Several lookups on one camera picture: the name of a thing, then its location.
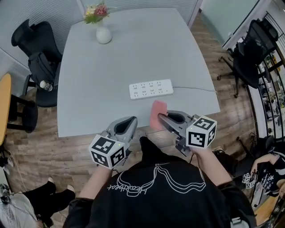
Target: bottle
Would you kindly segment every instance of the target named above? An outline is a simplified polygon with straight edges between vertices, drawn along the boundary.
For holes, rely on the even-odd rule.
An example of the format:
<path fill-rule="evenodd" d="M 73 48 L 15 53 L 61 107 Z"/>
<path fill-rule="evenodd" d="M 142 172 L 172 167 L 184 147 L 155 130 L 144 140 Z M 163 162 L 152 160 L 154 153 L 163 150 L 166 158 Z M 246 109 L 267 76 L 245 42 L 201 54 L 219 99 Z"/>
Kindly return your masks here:
<path fill-rule="evenodd" d="M 49 84 L 47 81 L 41 81 L 40 87 L 43 88 L 44 90 L 50 92 L 53 90 L 53 86 Z"/>

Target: black pants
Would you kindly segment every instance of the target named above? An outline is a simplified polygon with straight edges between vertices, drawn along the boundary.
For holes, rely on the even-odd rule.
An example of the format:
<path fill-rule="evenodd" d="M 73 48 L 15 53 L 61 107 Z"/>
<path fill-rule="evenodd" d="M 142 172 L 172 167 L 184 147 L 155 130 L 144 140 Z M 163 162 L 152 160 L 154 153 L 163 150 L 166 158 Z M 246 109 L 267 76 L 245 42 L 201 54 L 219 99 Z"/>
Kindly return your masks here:
<path fill-rule="evenodd" d="M 226 153 L 216 154 L 217 159 L 223 165 L 228 173 L 233 177 L 242 177 L 243 174 L 249 173 L 254 161 L 261 156 L 268 153 L 265 148 L 266 139 L 259 140 L 258 144 L 252 149 L 251 155 L 246 155 L 246 157 L 240 161 L 234 159 L 232 156 Z"/>
<path fill-rule="evenodd" d="M 55 193 L 55 191 L 55 185 L 48 181 L 45 185 L 24 193 L 31 202 L 35 214 L 40 215 L 42 221 L 64 210 L 70 201 L 75 199 L 75 193 L 71 190 L 66 189 L 60 193 Z"/>
<path fill-rule="evenodd" d="M 167 163 L 167 162 L 186 162 L 182 158 L 167 155 L 163 153 L 152 141 L 147 137 L 140 138 L 142 148 L 142 161 L 135 164 L 132 168 L 145 168 L 154 166 L 156 163 Z"/>

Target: wooden floor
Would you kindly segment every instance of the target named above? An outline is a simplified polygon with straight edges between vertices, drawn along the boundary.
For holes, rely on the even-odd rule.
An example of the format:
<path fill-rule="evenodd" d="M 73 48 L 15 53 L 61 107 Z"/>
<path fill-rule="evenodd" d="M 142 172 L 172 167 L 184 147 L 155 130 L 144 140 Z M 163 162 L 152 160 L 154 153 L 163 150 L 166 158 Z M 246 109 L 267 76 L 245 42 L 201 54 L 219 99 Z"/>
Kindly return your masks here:
<path fill-rule="evenodd" d="M 217 135 L 212 143 L 212 148 L 221 147 L 227 153 L 238 156 L 243 150 L 236 142 L 236 137 L 241 136 L 246 144 L 249 144 L 248 136 L 250 132 L 255 132 L 248 94 L 245 89 L 240 87 L 240 96 L 235 99 L 233 98 L 234 79 L 216 80 L 218 74 L 229 71 L 225 63 L 218 62 L 218 58 L 221 55 L 226 56 L 226 53 L 209 33 L 199 15 L 191 32 L 201 49 L 218 92 L 221 112 L 209 115 L 218 121 Z M 33 96 L 34 91 L 31 91 L 28 97 L 33 98 Z M 52 176 L 58 191 L 64 190 L 67 184 L 72 184 L 78 193 L 96 167 L 88 152 L 88 146 L 94 135 L 58 138 L 57 108 L 39 108 L 38 110 L 39 118 L 35 131 L 26 134 L 22 131 L 8 130 L 5 147 L 15 157 L 28 190 L 46 183 L 47 178 Z M 146 127 L 145 130 L 148 137 L 164 152 L 183 157 L 174 148 L 174 135 L 167 131 L 155 132 L 149 127 Z M 128 169 L 141 159 L 142 154 L 137 139 L 132 141 L 130 149 L 133 153 L 123 167 L 118 167 L 119 171 Z M 17 168 L 11 170 L 9 181 L 13 191 L 25 191 Z M 55 214 L 53 216 L 54 227 L 62 227 L 64 219 L 59 213 Z"/>

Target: pink sponge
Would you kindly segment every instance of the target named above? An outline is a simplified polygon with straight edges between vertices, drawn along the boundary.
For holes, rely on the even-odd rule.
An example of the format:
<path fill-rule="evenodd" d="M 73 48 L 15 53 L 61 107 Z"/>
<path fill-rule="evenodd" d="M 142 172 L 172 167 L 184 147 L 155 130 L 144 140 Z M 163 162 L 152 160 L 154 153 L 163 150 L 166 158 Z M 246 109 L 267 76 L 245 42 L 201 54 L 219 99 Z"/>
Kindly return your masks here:
<path fill-rule="evenodd" d="M 155 100 L 151 108 L 150 127 L 155 130 L 164 130 L 163 125 L 159 122 L 158 114 L 167 114 L 167 104 L 162 101 Z"/>

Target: black shirt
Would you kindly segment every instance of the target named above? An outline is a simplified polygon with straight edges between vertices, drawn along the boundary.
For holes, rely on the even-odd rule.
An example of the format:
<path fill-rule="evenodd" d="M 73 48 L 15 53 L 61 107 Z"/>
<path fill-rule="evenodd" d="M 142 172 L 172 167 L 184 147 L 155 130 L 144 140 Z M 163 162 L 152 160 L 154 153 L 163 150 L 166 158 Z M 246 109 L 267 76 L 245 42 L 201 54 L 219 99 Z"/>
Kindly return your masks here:
<path fill-rule="evenodd" d="M 272 154 L 279 156 L 279 159 L 274 165 L 265 163 L 259 167 L 258 179 L 266 190 L 266 194 L 270 193 L 272 196 L 278 196 L 279 188 L 277 182 L 285 179 L 285 156 L 281 152 L 273 152 Z"/>
<path fill-rule="evenodd" d="M 229 228 L 230 205 L 238 207 L 242 201 L 247 201 L 242 192 L 219 190 L 193 165 L 158 163 L 114 176 L 94 201 L 73 201 L 64 228 Z M 249 202 L 245 204 L 244 213 L 253 215 Z"/>

